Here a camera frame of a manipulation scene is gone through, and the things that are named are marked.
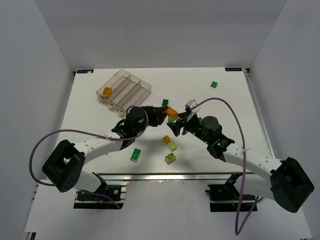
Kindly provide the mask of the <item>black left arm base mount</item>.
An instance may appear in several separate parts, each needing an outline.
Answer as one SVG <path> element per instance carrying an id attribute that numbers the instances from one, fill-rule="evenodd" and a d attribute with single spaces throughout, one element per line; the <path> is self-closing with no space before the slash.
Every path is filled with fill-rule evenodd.
<path id="1" fill-rule="evenodd" d="M 126 197 L 126 187 L 123 184 L 108 184 L 100 175 L 92 172 L 90 177 L 99 180 L 100 185 L 95 191 L 85 188 L 84 181 L 76 190 L 74 209 L 86 210 L 120 210 Z"/>

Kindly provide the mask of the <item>orange round printed lego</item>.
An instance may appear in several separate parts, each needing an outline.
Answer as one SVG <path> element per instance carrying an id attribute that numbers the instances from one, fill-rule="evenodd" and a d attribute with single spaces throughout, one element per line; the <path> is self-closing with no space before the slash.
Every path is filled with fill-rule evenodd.
<path id="1" fill-rule="evenodd" d="M 102 95 L 104 96 L 104 97 L 108 97 L 111 93 L 112 93 L 112 88 L 111 87 L 108 87 L 108 86 L 106 86 L 105 88 L 104 88 L 104 90 L 103 90 L 103 92 L 102 92 Z"/>

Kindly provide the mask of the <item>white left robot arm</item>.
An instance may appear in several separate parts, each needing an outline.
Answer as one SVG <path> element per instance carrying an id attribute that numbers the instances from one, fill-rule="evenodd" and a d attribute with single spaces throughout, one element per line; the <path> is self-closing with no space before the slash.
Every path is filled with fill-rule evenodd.
<path id="1" fill-rule="evenodd" d="M 130 106 L 126 117 L 111 130 L 117 137 L 95 134 L 92 139 L 77 143 L 62 140 L 42 166 L 42 172 L 61 193 L 72 188 L 97 192 L 106 183 L 96 173 L 84 171 L 83 166 L 132 145 L 148 126 L 157 127 L 164 122 L 166 109 L 165 106 Z"/>

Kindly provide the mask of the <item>pale green small lego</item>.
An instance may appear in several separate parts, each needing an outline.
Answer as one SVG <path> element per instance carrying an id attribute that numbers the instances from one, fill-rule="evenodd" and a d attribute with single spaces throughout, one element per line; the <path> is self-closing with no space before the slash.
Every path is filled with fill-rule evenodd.
<path id="1" fill-rule="evenodd" d="M 169 123 L 175 122 L 177 119 L 178 119 L 178 116 L 168 116 Z"/>

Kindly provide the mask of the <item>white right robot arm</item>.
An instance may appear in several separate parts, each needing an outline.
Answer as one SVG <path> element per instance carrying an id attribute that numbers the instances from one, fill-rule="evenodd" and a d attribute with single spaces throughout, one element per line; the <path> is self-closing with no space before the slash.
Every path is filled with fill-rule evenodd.
<path id="1" fill-rule="evenodd" d="M 167 123 L 175 136 L 190 133 L 207 145 L 209 154 L 224 163 L 245 166 L 250 174 L 234 172 L 224 184 L 210 185 L 206 190 L 212 201 L 235 200 L 252 195 L 274 200 L 283 209 L 296 213 L 314 191 L 315 186 L 299 162 L 270 158 L 245 150 L 222 133 L 222 126 L 214 116 L 199 120 L 197 115 Z"/>

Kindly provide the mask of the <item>lime green 2x2 lego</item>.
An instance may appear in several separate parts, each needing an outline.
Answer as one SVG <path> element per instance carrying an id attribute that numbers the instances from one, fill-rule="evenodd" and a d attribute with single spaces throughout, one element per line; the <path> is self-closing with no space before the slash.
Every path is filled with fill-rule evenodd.
<path id="1" fill-rule="evenodd" d="M 169 165 L 176 160 L 176 156 L 174 155 L 173 152 L 171 152 L 170 154 L 164 157 L 164 160 Z"/>

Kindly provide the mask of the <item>pale green 2x2 lego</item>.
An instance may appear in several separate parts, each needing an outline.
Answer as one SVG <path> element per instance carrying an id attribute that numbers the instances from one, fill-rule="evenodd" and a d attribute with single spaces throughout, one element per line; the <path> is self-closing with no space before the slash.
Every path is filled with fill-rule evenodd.
<path id="1" fill-rule="evenodd" d="M 168 142 L 167 145 L 168 145 L 168 147 L 170 148 L 170 150 L 172 152 L 175 151 L 178 148 L 176 143 L 174 141 L 172 141 L 172 140 L 170 142 Z"/>

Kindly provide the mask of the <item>orange long lego brick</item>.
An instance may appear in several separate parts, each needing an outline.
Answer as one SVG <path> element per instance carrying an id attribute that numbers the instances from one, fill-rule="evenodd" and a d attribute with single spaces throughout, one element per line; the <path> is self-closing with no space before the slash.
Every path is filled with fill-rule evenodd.
<path id="1" fill-rule="evenodd" d="M 178 116 L 178 112 L 170 106 L 168 106 L 164 112 L 168 117 L 171 117 L 171 118 Z"/>

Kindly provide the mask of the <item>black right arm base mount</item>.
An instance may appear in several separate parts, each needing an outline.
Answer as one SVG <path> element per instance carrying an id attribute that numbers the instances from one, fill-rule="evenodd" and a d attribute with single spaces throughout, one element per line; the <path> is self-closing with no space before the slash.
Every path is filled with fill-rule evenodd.
<path id="1" fill-rule="evenodd" d="M 238 178 L 243 174 L 241 172 L 233 173 L 225 183 L 213 183 L 208 185 L 205 190 L 209 197 L 209 206 L 212 213 L 235 213 L 239 204 L 240 191 L 234 186 L 240 183 Z"/>

